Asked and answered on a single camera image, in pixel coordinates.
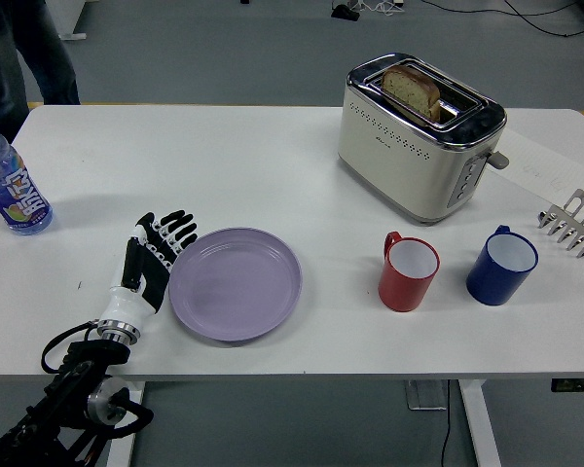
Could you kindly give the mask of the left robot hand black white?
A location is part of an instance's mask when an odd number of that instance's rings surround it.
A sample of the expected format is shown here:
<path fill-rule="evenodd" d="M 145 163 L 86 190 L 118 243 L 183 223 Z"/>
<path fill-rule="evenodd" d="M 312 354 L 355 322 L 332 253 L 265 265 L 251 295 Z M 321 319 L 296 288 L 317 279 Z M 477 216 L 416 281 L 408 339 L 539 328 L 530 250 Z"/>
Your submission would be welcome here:
<path fill-rule="evenodd" d="M 98 333 L 136 336 L 164 301 L 178 256 L 198 238 L 194 216 L 183 210 L 157 218 L 149 212 L 132 229 L 121 269 L 110 288 L 110 303 L 99 318 Z"/>

